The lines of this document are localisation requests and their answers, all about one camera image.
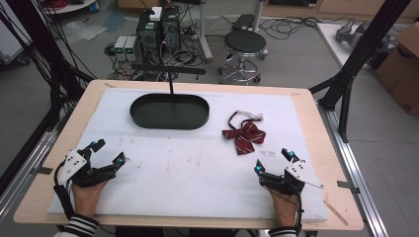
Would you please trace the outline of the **black flat device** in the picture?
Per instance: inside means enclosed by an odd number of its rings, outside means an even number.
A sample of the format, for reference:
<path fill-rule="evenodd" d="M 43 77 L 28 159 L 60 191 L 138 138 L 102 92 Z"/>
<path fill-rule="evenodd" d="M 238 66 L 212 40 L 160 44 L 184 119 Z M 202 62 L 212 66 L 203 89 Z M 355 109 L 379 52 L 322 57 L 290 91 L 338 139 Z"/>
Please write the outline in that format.
<path fill-rule="evenodd" d="M 249 30 L 253 27 L 255 17 L 252 14 L 243 14 L 233 23 L 233 30 Z"/>

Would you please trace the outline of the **white platform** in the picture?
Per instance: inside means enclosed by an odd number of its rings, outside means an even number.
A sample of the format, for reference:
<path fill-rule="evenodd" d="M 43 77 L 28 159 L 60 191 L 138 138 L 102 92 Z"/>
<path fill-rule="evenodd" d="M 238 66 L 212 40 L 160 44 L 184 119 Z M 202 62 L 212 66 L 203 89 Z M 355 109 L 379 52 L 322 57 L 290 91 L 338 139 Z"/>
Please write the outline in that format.
<path fill-rule="evenodd" d="M 352 32 L 355 31 L 357 26 L 361 23 L 355 23 L 352 27 Z M 345 24 L 326 24 L 318 23 L 317 29 L 319 29 L 320 34 L 327 43 L 329 49 L 332 51 L 335 59 L 340 66 L 343 66 L 350 54 L 352 53 L 354 47 L 349 46 L 346 42 L 339 42 L 335 40 L 336 31 L 343 27 Z"/>

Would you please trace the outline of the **black white striped sleeve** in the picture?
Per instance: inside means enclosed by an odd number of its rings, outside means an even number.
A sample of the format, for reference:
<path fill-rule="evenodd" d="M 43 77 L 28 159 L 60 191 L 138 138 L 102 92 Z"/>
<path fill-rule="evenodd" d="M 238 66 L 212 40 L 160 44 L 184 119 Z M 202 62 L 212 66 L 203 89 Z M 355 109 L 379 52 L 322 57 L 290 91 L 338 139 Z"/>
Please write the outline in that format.
<path fill-rule="evenodd" d="M 93 218 L 74 214 L 62 231 L 56 232 L 52 237 L 94 237 L 99 222 Z"/>
<path fill-rule="evenodd" d="M 294 227 L 285 226 L 271 229 L 268 234 L 270 237 L 296 237 L 296 230 Z"/>

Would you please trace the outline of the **aluminium rail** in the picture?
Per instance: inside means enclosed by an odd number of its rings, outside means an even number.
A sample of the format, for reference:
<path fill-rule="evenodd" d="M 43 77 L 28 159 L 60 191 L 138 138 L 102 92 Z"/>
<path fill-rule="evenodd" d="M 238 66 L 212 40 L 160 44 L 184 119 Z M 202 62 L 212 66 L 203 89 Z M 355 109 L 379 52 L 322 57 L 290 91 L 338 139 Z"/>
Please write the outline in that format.
<path fill-rule="evenodd" d="M 69 112 L 61 111 L 57 121 L 53 121 L 51 114 L 52 111 L 46 113 L 6 171 L 0 176 L 0 223 L 7 217 L 11 208 L 38 174 L 37 169 L 42 167 L 42 163 L 70 116 Z"/>
<path fill-rule="evenodd" d="M 338 131 L 339 118 L 333 111 L 327 111 L 320 106 L 317 108 L 329 133 L 332 144 L 335 147 L 338 159 L 347 177 L 349 189 L 355 198 L 363 221 L 369 227 L 373 237 L 388 237 L 387 230 L 379 215 L 352 148 L 348 142 L 344 141 Z"/>

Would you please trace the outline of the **grey machine part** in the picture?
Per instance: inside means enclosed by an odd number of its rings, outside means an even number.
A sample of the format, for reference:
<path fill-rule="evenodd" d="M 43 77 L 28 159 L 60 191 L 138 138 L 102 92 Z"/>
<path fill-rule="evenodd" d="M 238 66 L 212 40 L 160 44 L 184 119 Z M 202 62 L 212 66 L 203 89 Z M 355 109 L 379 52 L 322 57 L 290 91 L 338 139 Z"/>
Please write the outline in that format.
<path fill-rule="evenodd" d="M 335 40 L 339 42 L 346 42 L 349 46 L 355 47 L 362 36 L 367 31 L 370 26 L 370 22 L 366 21 L 361 23 L 354 32 L 352 32 L 352 27 L 355 24 L 356 20 L 351 18 L 343 27 L 336 31 Z M 390 52 L 397 46 L 397 40 L 395 35 L 387 34 L 381 42 L 376 47 L 376 52 Z"/>

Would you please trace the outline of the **white foam mat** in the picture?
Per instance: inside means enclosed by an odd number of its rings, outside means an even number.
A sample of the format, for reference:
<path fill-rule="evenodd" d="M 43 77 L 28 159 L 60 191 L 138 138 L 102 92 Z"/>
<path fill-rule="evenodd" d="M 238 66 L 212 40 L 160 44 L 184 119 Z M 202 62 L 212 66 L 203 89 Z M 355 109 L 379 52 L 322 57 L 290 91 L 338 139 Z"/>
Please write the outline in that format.
<path fill-rule="evenodd" d="M 282 149 L 308 161 L 293 97 L 284 95 L 203 93 L 209 120 L 194 130 L 147 129 L 129 115 L 140 89 L 110 88 L 90 118 L 78 145 L 104 139 L 92 156 L 103 167 L 119 154 L 127 161 L 102 191 L 100 214 L 269 219 L 270 194 L 254 171 L 256 162 L 282 174 L 288 165 Z M 239 126 L 247 113 L 262 116 L 263 143 L 239 155 L 222 131 Z"/>

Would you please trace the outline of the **dark red striped bow tie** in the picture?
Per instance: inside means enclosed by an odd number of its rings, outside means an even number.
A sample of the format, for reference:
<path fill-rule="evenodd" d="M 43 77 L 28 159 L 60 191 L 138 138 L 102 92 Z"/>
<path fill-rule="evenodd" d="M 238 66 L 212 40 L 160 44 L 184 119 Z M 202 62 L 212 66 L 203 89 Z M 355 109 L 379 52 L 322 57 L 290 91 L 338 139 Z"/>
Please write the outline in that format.
<path fill-rule="evenodd" d="M 248 116 L 244 119 L 239 128 L 236 128 L 231 122 L 235 116 L 243 114 Z M 262 144 L 266 137 L 266 132 L 258 128 L 256 121 L 262 121 L 263 115 L 253 115 L 249 112 L 236 111 L 228 119 L 229 129 L 221 132 L 226 139 L 233 139 L 235 149 L 238 155 L 245 155 L 255 151 L 253 144 Z"/>

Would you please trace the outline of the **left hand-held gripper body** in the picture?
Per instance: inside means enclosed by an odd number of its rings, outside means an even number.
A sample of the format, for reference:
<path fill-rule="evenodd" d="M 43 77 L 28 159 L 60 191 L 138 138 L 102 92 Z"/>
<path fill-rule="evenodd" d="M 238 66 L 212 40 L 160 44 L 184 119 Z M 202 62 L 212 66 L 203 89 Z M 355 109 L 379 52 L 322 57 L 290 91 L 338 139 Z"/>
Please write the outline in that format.
<path fill-rule="evenodd" d="M 103 168 L 92 168 L 90 158 L 92 150 L 72 149 L 64 159 L 62 171 L 57 178 L 59 185 L 64 185 L 68 181 L 80 188 L 94 187 L 102 182 L 109 181 L 116 176 L 113 165 Z"/>

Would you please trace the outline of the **grey power supply unit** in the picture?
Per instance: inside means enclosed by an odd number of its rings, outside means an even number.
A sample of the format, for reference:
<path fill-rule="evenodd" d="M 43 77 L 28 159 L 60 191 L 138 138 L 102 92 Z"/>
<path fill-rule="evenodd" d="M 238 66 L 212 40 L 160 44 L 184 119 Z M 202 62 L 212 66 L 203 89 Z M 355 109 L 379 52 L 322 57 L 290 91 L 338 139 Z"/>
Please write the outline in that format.
<path fill-rule="evenodd" d="M 137 37 L 128 37 L 125 43 L 126 60 L 135 62 L 140 55 L 139 43 Z"/>
<path fill-rule="evenodd" d="M 127 40 L 126 36 L 119 36 L 114 45 L 114 50 L 115 50 L 118 61 L 126 61 L 126 53 L 125 53 L 126 40 Z"/>

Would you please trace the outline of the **person's right hand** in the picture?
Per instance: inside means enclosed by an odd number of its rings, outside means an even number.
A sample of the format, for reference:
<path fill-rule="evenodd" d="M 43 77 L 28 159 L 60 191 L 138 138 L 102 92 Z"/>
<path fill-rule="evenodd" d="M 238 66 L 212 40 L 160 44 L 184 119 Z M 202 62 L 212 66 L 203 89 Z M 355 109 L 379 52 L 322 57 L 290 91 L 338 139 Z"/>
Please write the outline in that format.
<path fill-rule="evenodd" d="M 280 227 L 291 227 L 295 225 L 297 200 L 296 196 L 283 195 L 278 191 L 269 189 L 273 200 L 274 212 Z"/>

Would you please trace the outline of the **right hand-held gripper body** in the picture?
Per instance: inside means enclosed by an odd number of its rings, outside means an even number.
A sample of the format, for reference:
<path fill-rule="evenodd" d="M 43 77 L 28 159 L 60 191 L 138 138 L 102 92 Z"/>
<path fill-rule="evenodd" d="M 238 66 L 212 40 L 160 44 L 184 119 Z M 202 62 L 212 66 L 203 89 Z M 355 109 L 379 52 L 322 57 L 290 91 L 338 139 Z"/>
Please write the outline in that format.
<path fill-rule="evenodd" d="M 306 167 L 306 163 L 303 160 L 290 163 L 280 176 L 267 171 L 265 173 L 266 178 L 259 178 L 259 184 L 262 187 L 278 191 L 283 195 L 299 195 L 306 184 L 319 189 L 324 188 L 323 183 L 312 169 Z"/>

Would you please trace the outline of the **black T-shaped stand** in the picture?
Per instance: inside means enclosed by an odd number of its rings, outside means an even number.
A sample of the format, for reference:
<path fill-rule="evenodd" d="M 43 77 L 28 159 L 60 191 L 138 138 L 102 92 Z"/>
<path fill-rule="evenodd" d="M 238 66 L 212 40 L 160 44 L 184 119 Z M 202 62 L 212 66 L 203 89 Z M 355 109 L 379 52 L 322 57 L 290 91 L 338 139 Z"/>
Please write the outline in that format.
<path fill-rule="evenodd" d="M 197 78 L 200 75 L 205 75 L 207 71 L 203 68 L 193 68 L 193 67 L 178 67 L 178 66 L 165 66 L 162 64 L 152 65 L 152 64 L 132 64 L 131 68 L 134 70 L 141 71 L 157 71 L 157 72 L 167 72 L 169 76 L 169 89 L 170 94 L 174 95 L 174 87 L 172 80 L 172 73 L 185 73 L 185 74 L 195 74 Z"/>

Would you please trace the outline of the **brown cardboard box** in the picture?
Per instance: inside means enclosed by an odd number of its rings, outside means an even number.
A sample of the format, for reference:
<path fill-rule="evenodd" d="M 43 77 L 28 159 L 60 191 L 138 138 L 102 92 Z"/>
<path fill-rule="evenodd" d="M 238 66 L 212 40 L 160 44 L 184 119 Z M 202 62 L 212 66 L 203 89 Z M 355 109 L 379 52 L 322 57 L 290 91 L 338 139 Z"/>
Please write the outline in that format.
<path fill-rule="evenodd" d="M 376 71 L 381 86 L 409 115 L 419 115 L 419 22 L 396 36 L 398 45 Z"/>

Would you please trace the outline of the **thin wooden stick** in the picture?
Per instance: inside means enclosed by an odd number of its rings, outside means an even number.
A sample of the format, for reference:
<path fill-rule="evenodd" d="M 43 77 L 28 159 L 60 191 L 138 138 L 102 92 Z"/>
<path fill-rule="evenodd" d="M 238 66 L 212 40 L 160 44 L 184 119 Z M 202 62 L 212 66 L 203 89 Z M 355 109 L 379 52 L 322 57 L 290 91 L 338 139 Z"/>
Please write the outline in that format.
<path fill-rule="evenodd" d="M 348 226 L 348 221 L 343 217 L 343 215 L 326 199 L 323 200 L 324 204 L 328 207 L 328 209 L 345 225 Z"/>

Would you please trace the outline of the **person's left hand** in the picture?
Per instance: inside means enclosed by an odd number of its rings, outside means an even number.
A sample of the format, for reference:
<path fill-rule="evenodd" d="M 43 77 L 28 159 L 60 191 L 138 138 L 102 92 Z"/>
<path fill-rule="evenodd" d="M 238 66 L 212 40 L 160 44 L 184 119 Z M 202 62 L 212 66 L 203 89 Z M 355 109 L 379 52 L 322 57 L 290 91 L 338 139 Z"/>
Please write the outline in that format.
<path fill-rule="evenodd" d="M 102 189 L 107 182 L 102 182 L 94 187 L 80 188 L 77 185 L 72 187 L 75 212 L 77 214 L 92 218 L 96 213 L 96 208 Z"/>

